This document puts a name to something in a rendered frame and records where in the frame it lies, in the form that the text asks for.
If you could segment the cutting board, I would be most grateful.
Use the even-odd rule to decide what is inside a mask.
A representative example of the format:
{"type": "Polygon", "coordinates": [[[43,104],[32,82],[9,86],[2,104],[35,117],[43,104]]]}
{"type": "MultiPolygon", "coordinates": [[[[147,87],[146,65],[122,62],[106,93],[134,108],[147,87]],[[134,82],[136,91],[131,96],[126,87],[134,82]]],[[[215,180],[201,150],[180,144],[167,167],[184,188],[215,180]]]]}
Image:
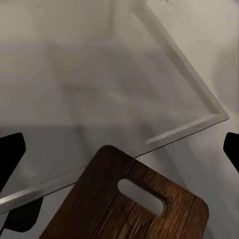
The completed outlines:
{"type": "Polygon", "coordinates": [[[102,146],[39,239],[202,239],[209,207],[200,197],[112,145],[102,146]],[[118,189],[128,176],[168,203],[158,217],[118,189]]]}

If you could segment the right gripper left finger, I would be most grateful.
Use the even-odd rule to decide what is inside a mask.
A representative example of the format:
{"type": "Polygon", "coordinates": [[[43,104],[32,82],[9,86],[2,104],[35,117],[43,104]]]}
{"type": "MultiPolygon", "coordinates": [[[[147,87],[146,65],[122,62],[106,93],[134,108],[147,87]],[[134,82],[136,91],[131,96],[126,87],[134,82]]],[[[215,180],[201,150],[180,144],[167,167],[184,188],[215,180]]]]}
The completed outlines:
{"type": "Polygon", "coordinates": [[[26,151],[21,132],[0,138],[0,192],[26,151]]]}

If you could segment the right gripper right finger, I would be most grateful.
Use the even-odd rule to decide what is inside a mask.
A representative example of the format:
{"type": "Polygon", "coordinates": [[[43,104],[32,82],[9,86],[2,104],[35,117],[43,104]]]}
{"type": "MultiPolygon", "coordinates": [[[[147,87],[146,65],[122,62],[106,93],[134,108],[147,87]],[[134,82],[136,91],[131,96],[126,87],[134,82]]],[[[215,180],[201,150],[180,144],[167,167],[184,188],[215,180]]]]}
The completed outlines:
{"type": "Polygon", "coordinates": [[[228,132],[223,150],[239,173],[239,134],[228,132]]]}

